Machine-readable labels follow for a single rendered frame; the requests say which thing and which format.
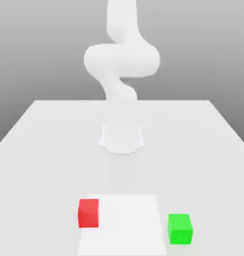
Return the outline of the small red cube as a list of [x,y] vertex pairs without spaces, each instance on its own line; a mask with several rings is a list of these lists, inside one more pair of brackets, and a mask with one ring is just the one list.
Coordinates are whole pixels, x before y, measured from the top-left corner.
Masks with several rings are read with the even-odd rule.
[[99,199],[81,198],[78,205],[78,227],[99,227]]

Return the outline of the small green cube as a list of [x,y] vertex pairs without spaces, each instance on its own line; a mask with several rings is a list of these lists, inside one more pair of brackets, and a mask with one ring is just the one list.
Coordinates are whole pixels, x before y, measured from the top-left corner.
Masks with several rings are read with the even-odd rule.
[[167,231],[171,245],[190,245],[193,238],[193,225],[186,213],[169,213]]

